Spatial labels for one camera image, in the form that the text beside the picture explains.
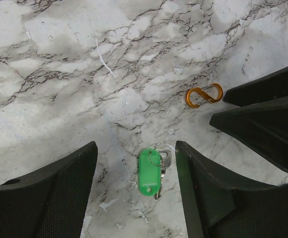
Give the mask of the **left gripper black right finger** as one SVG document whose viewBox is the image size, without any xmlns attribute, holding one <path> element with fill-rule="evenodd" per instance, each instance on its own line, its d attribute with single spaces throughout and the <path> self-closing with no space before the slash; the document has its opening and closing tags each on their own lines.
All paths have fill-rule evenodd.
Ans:
<svg viewBox="0 0 288 238">
<path fill-rule="evenodd" d="M 288 183 L 259 182 L 177 141 L 176 166 L 190 238 L 288 238 Z"/>
</svg>

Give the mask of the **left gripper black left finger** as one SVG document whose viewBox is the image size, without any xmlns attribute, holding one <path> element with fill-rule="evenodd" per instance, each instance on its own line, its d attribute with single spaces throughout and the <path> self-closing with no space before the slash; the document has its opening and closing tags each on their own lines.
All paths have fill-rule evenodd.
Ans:
<svg viewBox="0 0 288 238">
<path fill-rule="evenodd" d="M 94 141 L 0 185 L 0 238 L 78 238 L 95 173 Z"/>
</svg>

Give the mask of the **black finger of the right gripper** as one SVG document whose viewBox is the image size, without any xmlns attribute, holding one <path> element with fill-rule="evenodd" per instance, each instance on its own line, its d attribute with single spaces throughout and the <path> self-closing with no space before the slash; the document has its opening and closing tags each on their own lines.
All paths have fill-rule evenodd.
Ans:
<svg viewBox="0 0 288 238">
<path fill-rule="evenodd" d="M 288 96 L 288 66 L 227 90 L 223 101 L 239 107 Z"/>
<path fill-rule="evenodd" d="M 216 113 L 210 125 L 288 173 L 288 96 Z"/>
</svg>

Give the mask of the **green key tag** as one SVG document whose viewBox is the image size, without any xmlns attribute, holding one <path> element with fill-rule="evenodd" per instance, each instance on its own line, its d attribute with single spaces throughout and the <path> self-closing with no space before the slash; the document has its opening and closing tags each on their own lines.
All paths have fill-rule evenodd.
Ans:
<svg viewBox="0 0 288 238">
<path fill-rule="evenodd" d="M 138 157 L 138 188 L 142 195 L 159 200 L 162 179 L 172 164 L 171 151 L 164 149 L 143 149 Z"/>
</svg>

